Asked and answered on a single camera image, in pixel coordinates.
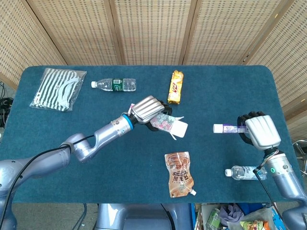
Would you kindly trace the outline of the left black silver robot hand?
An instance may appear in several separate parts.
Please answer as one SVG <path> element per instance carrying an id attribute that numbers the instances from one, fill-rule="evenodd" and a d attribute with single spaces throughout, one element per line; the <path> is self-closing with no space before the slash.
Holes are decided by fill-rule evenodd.
<path id="1" fill-rule="evenodd" d="M 128 118 L 133 127 L 141 124 L 146 125 L 151 131 L 158 131 L 158 128 L 153 127 L 150 123 L 158 114 L 171 115 L 172 108 L 150 95 L 132 106 Z"/>

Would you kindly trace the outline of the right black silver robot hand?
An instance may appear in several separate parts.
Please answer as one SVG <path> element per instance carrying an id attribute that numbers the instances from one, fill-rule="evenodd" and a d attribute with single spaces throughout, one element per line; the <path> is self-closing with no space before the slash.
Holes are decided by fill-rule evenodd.
<path id="1" fill-rule="evenodd" d="M 239 134 L 241 139 L 258 150 L 266 151 L 271 148 L 277 148 L 281 143 L 280 135 L 272 118 L 262 111 L 252 111 L 239 116 L 237 125 L 245 126 L 248 130 L 248 136 L 245 133 Z"/>

